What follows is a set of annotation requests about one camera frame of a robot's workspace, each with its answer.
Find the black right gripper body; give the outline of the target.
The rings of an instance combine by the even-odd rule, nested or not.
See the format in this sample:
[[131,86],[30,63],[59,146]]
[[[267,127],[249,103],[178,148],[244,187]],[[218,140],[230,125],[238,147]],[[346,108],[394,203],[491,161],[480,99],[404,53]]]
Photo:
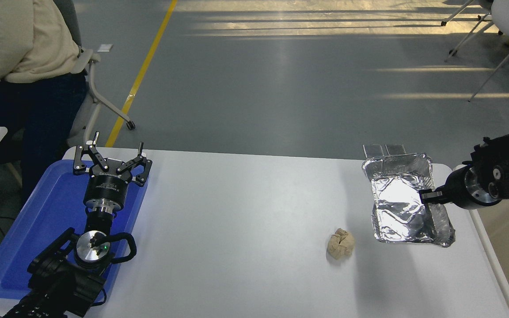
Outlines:
[[461,167],[447,177],[443,186],[445,203],[453,203],[463,209],[474,209],[474,202],[465,181],[468,171],[469,167]]

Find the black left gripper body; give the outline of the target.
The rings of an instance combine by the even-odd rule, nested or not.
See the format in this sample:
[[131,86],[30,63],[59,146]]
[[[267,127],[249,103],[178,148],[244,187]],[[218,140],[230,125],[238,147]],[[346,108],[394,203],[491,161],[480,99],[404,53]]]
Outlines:
[[86,207],[94,208],[98,201],[111,201],[115,208],[125,207],[133,175],[129,170],[117,172],[123,163],[121,160],[108,158],[108,171],[104,171],[98,164],[91,166],[89,183],[83,198]]

